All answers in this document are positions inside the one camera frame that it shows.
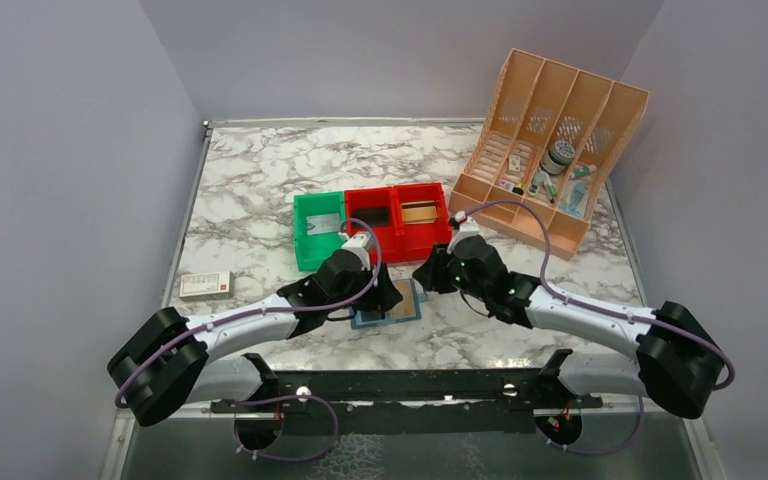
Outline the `blue leather card holder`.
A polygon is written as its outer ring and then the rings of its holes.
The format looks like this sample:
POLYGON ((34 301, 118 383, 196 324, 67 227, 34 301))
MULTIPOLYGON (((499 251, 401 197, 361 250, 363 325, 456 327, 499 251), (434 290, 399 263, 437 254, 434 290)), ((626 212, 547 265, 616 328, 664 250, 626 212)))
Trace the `blue leather card holder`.
MULTIPOLYGON (((420 299, 422 300, 421 302, 422 304, 426 300, 427 296, 424 290, 422 289, 422 287, 419 286, 415 280, 414 282, 417 290, 420 293, 420 299)), ((365 329, 365 328, 382 327, 382 326, 388 326, 388 325, 393 325, 397 323, 409 322, 409 321, 393 320, 390 316, 391 310, 383 314, 379 314, 378 312, 362 312, 355 309, 350 309, 349 313, 351 314, 351 318, 350 318, 351 328, 354 330, 359 330, 359 329, 365 329)))

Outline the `gold credit card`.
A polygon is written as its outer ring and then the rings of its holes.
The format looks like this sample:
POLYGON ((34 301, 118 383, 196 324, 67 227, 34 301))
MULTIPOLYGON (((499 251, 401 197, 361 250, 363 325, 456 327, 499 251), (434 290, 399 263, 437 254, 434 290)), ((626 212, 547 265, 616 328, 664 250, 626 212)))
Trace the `gold credit card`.
POLYGON ((413 321, 421 318, 420 293, 413 279, 400 279, 394 286, 402 295, 402 300, 390 311, 390 316, 396 321, 413 321))
POLYGON ((438 208, 433 201, 401 204, 401 217, 405 225, 434 223, 438 216, 438 208))

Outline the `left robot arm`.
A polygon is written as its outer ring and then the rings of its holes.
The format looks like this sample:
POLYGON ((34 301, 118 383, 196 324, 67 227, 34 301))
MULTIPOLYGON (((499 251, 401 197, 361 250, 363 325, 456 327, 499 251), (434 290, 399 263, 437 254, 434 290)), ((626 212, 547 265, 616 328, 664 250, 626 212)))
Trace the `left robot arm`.
POLYGON ((383 313, 402 299, 386 264, 366 267, 338 250, 316 272, 254 304, 201 317, 162 308, 109 360, 107 372, 118 388, 114 403, 142 426, 157 424, 187 403, 219 397, 206 380, 212 362, 309 333, 338 310, 383 313))

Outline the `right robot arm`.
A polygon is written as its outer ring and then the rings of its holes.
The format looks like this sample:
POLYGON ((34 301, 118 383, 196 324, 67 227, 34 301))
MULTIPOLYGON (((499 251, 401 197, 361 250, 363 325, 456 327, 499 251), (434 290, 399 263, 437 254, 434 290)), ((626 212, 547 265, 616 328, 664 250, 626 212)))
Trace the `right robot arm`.
POLYGON ((704 412, 728 364, 723 351, 683 305, 629 309, 566 294, 538 277, 509 270, 498 251, 472 236, 454 247, 437 244, 413 273, 427 292, 463 293, 507 324, 555 330, 610 349, 569 355, 537 380, 539 398, 560 407, 577 395, 646 396, 687 419, 704 412))

